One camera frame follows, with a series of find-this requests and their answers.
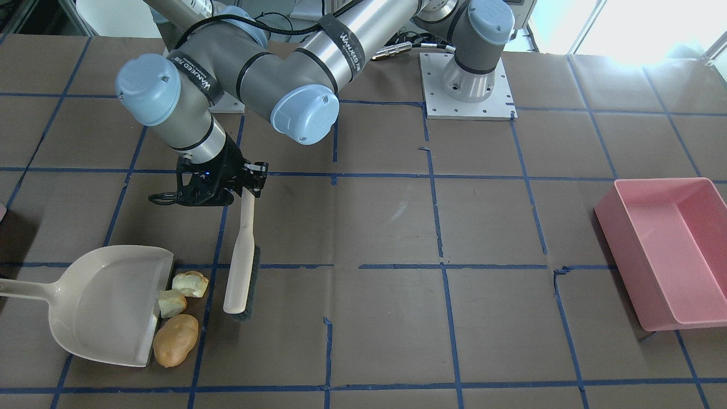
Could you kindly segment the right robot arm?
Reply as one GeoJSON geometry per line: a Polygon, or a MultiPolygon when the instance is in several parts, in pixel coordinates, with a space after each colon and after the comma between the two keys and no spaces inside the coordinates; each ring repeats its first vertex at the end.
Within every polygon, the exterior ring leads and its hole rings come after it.
{"type": "Polygon", "coordinates": [[[247,11],[234,5],[213,1],[145,1],[154,23],[158,26],[166,50],[171,52],[184,33],[196,23],[218,15],[234,15],[247,21],[255,20],[247,11]]]}

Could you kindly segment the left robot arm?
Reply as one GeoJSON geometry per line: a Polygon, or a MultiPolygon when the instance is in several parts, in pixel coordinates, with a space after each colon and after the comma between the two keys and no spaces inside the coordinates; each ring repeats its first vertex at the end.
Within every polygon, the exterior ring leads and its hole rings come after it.
{"type": "Polygon", "coordinates": [[[465,96],[466,83],[490,80],[511,38],[516,18],[504,1],[350,1],[304,30],[288,57],[269,52],[275,29],[239,7],[206,15],[182,1],[150,1],[182,30],[168,55],[146,53],[116,77],[116,95],[132,116],[179,155],[177,188],[153,194],[161,206],[228,206],[245,191],[259,197],[268,164],[244,158],[210,113],[232,95],[301,145],[324,138],[337,121],[338,93],[407,20],[454,47],[446,72],[448,92],[479,102],[486,90],[465,96]]]}

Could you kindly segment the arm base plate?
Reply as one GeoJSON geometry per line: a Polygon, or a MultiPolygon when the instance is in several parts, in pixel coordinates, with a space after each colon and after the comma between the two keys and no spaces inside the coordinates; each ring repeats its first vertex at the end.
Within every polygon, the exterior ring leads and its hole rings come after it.
{"type": "Polygon", "coordinates": [[[429,118],[509,121],[519,117],[502,60],[493,72],[475,74],[462,70],[451,53],[422,53],[420,70],[429,118]]]}
{"type": "Polygon", "coordinates": [[[209,108],[213,114],[244,114],[246,106],[229,93],[223,96],[209,108]]]}

